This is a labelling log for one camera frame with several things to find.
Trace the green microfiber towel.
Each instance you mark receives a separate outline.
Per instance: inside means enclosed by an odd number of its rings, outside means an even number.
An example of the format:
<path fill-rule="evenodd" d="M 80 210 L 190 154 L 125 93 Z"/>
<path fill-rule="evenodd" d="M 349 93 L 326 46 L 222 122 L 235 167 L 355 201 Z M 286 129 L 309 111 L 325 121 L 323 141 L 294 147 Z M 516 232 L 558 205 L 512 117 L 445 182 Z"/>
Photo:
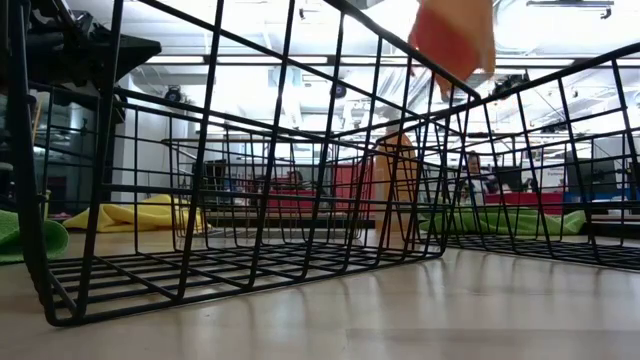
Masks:
<path fill-rule="evenodd" d="M 46 256 L 48 259 L 60 257 L 69 244 L 66 228 L 58 222 L 46 220 L 43 225 Z M 19 229 L 18 215 L 0 210 L 0 264 L 24 261 L 23 243 Z"/>
<path fill-rule="evenodd" d="M 456 209 L 435 215 L 422 215 L 421 231 L 446 232 L 448 234 L 496 234 L 514 236 L 577 235 L 586 223 L 584 211 L 573 211 L 567 215 L 539 213 L 533 208 L 508 208 L 507 212 L 497 207 L 479 210 Z"/>

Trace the yellow microfiber towel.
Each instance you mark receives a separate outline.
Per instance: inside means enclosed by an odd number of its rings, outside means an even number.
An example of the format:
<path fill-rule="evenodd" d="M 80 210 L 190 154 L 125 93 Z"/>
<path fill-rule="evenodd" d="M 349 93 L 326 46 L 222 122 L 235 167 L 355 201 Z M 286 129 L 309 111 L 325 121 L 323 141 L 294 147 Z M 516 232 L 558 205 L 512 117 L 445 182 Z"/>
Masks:
<path fill-rule="evenodd" d="M 142 200 L 135 205 L 101 204 L 96 231 L 99 233 L 186 230 L 189 203 L 167 194 Z"/>

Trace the red partition panel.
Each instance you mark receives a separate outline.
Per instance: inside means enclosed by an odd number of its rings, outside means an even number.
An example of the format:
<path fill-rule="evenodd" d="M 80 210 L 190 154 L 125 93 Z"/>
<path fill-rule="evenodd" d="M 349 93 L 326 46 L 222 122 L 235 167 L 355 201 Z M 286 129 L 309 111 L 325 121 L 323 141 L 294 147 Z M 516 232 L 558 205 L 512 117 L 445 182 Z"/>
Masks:
<path fill-rule="evenodd" d="M 335 180 L 333 183 L 335 195 L 337 198 L 355 199 L 360 184 L 361 162 L 355 164 L 338 164 L 335 167 Z M 365 214 L 370 212 L 371 205 L 366 204 L 365 200 L 370 200 L 372 196 L 372 174 L 373 164 L 368 162 L 364 172 L 364 184 L 361 187 L 363 194 L 361 195 L 360 211 Z"/>

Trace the person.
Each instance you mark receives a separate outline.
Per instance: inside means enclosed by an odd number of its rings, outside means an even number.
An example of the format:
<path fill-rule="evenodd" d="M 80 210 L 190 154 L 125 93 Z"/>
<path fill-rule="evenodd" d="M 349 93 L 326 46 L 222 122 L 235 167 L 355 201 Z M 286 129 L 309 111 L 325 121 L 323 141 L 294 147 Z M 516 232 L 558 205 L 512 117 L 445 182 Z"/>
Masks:
<path fill-rule="evenodd" d="M 462 181 L 461 201 L 483 206 L 485 196 L 494 190 L 495 177 L 481 169 L 480 157 L 475 151 L 467 154 L 467 179 Z"/>

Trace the black ceiling device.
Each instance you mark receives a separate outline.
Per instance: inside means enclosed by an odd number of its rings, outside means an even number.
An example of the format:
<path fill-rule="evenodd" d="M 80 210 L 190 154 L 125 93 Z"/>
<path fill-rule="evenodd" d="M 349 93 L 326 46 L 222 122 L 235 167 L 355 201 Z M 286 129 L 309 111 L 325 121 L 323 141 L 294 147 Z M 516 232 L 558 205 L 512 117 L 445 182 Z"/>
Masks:
<path fill-rule="evenodd" d="M 506 77 L 494 82 L 494 88 L 491 91 L 491 94 L 498 95 L 506 93 L 510 89 L 528 83 L 529 81 L 530 78 L 527 73 L 507 75 Z"/>

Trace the ceiling light fixture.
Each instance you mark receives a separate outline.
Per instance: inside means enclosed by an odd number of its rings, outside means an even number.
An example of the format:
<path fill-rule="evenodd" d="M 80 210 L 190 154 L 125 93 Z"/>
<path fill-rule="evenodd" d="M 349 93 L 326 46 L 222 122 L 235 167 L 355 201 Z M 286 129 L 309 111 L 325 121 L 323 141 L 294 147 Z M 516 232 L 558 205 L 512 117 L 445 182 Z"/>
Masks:
<path fill-rule="evenodd" d="M 611 16 L 615 0 L 527 0 L 527 7 L 602 10 L 601 19 Z"/>

